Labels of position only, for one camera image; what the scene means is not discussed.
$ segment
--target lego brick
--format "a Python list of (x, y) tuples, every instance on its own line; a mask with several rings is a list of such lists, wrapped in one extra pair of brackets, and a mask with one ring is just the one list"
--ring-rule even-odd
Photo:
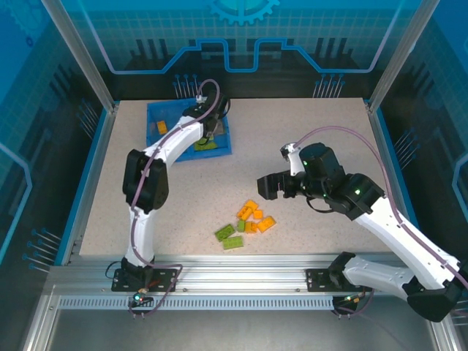
[(206, 139), (201, 139), (194, 144), (195, 151), (204, 151), (204, 150), (213, 150), (218, 147), (218, 145), (213, 141), (214, 138), (210, 137), (210, 140), (207, 142)]
[(160, 133), (160, 135), (163, 135), (163, 134), (166, 134), (166, 133), (167, 133), (166, 122), (164, 122), (164, 121), (159, 121), (159, 122), (157, 123), (157, 126), (158, 126), (158, 132)]
[(240, 233), (243, 233), (246, 229), (246, 221), (243, 221), (242, 219), (239, 221), (237, 224), (237, 231)]
[(237, 214), (237, 217), (239, 219), (242, 219), (243, 221), (246, 221), (249, 219), (250, 215), (254, 212), (250, 207), (244, 206), (239, 213)]
[(241, 236), (233, 236), (232, 238), (227, 238), (222, 241), (222, 247), (224, 250), (237, 249), (238, 247), (243, 247), (244, 241)]
[(254, 219), (262, 219), (263, 218), (263, 211), (262, 210), (254, 210)]
[(273, 219), (272, 216), (266, 217), (264, 220), (262, 220), (260, 223), (257, 224), (258, 229), (260, 232), (264, 233), (266, 230), (270, 229), (276, 224), (275, 220)]
[(214, 235), (218, 239), (218, 241), (223, 241), (224, 239), (228, 238), (230, 235), (235, 233), (235, 229), (231, 224), (228, 224), (226, 227), (221, 228), (218, 230)]
[(244, 206), (251, 208), (253, 211), (255, 211), (258, 208), (258, 204), (252, 200), (247, 201)]
[(246, 222), (246, 233), (253, 234), (257, 232), (257, 223)]

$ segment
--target blue plastic bin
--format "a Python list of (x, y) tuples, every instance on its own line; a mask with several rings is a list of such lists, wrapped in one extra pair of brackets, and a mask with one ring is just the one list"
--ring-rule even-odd
[[(161, 135), (157, 128), (157, 122), (164, 121), (167, 130), (170, 131), (182, 117), (183, 111), (189, 106), (195, 105), (195, 98), (180, 99), (164, 102), (152, 102), (147, 108), (147, 128), (146, 128), (146, 145), (151, 146), (156, 141), (161, 139)], [(229, 134), (229, 125), (227, 124), (227, 116), (222, 119), (224, 133), (214, 135), (216, 148), (211, 150), (196, 151), (195, 147), (190, 146), (177, 159), (179, 161), (187, 161), (189, 159), (207, 159), (209, 157), (218, 157), (231, 155), (231, 139)]]

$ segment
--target orange block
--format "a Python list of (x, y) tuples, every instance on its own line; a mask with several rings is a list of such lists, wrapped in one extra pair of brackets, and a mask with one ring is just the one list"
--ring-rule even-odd
[(253, 234), (257, 232), (257, 223), (255, 222), (246, 222), (246, 231), (247, 234)]
[(158, 132), (159, 132), (161, 135), (167, 133), (166, 122), (164, 122), (164, 121), (159, 121), (159, 122), (157, 123), (157, 126), (158, 126)]
[(254, 212), (250, 207), (244, 206), (239, 213), (237, 214), (237, 217), (239, 219), (242, 219), (243, 221), (246, 221), (249, 219), (250, 215)]
[(258, 208), (258, 204), (252, 200), (247, 201), (244, 206), (250, 207), (253, 211), (255, 211)]
[(276, 224), (275, 220), (273, 219), (272, 216), (266, 217), (264, 220), (262, 220), (260, 223), (257, 224), (258, 229), (260, 232), (264, 233), (266, 230), (270, 229)]
[(262, 210), (254, 210), (254, 219), (262, 219), (263, 218), (263, 211)]

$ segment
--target blue gear graphic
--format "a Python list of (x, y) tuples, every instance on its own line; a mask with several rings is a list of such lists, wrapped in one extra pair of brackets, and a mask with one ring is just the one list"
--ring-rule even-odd
[(34, 35), (45, 19), (40, 0), (2, 0), (0, 9), (6, 9), (26, 35)]
[(265, 14), (273, 13), (273, 6), (279, 5), (279, 0), (241, 0), (239, 7), (235, 0), (210, 0), (208, 6), (211, 14), (218, 15), (220, 20), (227, 20), (230, 25), (245, 22), (254, 24), (255, 20), (263, 20)]

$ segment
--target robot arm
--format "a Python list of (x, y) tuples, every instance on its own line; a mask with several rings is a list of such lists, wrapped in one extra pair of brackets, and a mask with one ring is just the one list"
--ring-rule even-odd
[[(224, 117), (224, 109), (228, 100), (220, 94), (212, 112), (203, 120), (195, 121), (215, 103), (215, 95), (215, 92), (212, 91), (206, 99), (200, 98), (195, 106), (187, 108), (178, 123), (168, 132), (168, 137), (163, 144), (161, 139), (144, 151), (130, 151), (127, 157), (123, 192), (126, 195), (126, 202), (131, 207), (143, 169), (154, 151), (159, 148), (157, 158), (151, 163), (135, 206), (138, 213), (134, 230), (135, 246), (137, 252), (147, 262), (151, 262), (154, 258), (153, 236), (156, 213), (164, 205), (169, 195), (167, 180), (169, 168), (193, 143), (199, 141), (201, 137), (210, 137), (218, 120)], [(135, 213), (132, 209), (129, 212), (132, 224)], [(137, 271), (138, 268), (145, 268), (145, 266), (146, 264), (135, 256), (134, 249), (129, 243), (122, 267), (127, 271)]]
[[(435, 322), (449, 313), (461, 297), (463, 286), (398, 223), (388, 198), (378, 185), (365, 175), (346, 174), (333, 150), (322, 143), (305, 148), (294, 148), (291, 143), (284, 146), (281, 153), (290, 162), (290, 170), (258, 179), (260, 195), (274, 200), (277, 192), (283, 191), (285, 198), (304, 196), (309, 205), (311, 200), (323, 199), (330, 211), (344, 214), (371, 231), (407, 265), (407, 268), (381, 265), (343, 252), (328, 269), (336, 287), (349, 282), (390, 293), (406, 300), (419, 315)], [(410, 221), (404, 219), (404, 224), (448, 265), (463, 276), (468, 275), (468, 264), (461, 264), (442, 251)]]

